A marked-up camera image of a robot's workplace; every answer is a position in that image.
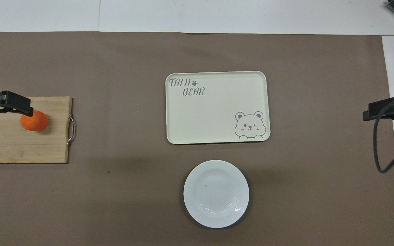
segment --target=black cable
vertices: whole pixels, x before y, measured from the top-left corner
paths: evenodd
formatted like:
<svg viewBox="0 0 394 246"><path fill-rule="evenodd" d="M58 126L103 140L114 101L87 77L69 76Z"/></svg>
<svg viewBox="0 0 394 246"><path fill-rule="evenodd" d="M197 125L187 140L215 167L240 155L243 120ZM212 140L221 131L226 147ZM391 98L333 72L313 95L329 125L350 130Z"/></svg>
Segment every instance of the black cable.
<svg viewBox="0 0 394 246"><path fill-rule="evenodd" d="M377 150L377 130L378 130L378 123L381 120L381 117L383 116L383 114L392 106L394 105L394 101L392 101L391 103L385 105L380 112L377 115L377 118L375 119L375 124L373 125L373 157L375 158L375 164L377 165L377 169L378 171L380 171L380 173L386 173L388 170L390 170L390 168L394 165L394 158L393 160L389 163L389 165L387 165L387 167L382 170L380 167L380 162L378 161L378 150Z"/></svg>

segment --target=rectangular tray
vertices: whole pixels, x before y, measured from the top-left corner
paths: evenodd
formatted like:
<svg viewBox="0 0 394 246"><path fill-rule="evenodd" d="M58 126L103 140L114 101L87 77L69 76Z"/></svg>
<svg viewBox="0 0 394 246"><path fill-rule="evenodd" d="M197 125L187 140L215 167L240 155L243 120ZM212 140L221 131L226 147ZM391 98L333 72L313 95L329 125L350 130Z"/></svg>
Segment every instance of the rectangular tray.
<svg viewBox="0 0 394 246"><path fill-rule="evenodd" d="M40 132L22 128L20 114L0 114L0 163L66 163L71 97L28 97L48 117Z"/></svg>
<svg viewBox="0 0 394 246"><path fill-rule="evenodd" d="M175 145L270 136L267 79L259 71L173 73L165 87L167 138Z"/></svg>

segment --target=bear illustration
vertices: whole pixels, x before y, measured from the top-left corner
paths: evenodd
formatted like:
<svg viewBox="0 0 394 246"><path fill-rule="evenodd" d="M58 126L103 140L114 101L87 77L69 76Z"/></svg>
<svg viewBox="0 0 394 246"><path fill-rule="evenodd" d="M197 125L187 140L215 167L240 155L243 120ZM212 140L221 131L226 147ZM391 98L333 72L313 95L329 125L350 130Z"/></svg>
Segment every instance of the bear illustration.
<svg viewBox="0 0 394 246"><path fill-rule="evenodd" d="M265 126L263 119L263 114L256 111L254 114L244 114L238 112L235 115L237 120L235 127L235 134L240 139L247 138L262 138L265 134Z"/></svg>

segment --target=white plate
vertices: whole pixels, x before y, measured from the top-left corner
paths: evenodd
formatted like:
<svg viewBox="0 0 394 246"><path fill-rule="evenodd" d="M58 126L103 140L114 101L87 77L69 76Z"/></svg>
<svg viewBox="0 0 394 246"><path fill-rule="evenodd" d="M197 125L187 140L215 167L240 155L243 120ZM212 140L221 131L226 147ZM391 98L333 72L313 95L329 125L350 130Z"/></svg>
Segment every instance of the white plate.
<svg viewBox="0 0 394 246"><path fill-rule="evenodd" d="M230 226L249 204L249 186L238 168L211 160L195 167L185 181L183 199L189 214L211 228Z"/></svg>
<svg viewBox="0 0 394 246"><path fill-rule="evenodd" d="M165 94L167 138L175 145L270 136L267 79L259 71L173 73Z"/></svg>

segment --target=orange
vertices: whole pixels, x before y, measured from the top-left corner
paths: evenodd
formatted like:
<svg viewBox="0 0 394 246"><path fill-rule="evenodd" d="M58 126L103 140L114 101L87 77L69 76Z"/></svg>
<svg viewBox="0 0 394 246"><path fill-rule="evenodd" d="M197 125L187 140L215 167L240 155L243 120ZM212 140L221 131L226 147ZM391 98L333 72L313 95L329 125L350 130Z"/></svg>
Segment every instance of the orange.
<svg viewBox="0 0 394 246"><path fill-rule="evenodd" d="M41 111L34 110L33 116L21 115L21 125L29 131L42 131L47 127L48 118Z"/></svg>

